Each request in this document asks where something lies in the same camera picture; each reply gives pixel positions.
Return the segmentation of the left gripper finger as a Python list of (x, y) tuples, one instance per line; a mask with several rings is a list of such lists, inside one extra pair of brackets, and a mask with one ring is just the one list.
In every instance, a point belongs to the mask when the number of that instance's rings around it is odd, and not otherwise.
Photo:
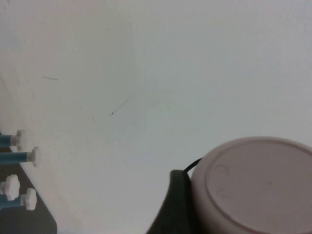
[(195, 234), (191, 182), (184, 170), (172, 170), (163, 204), (147, 231), (149, 234)]

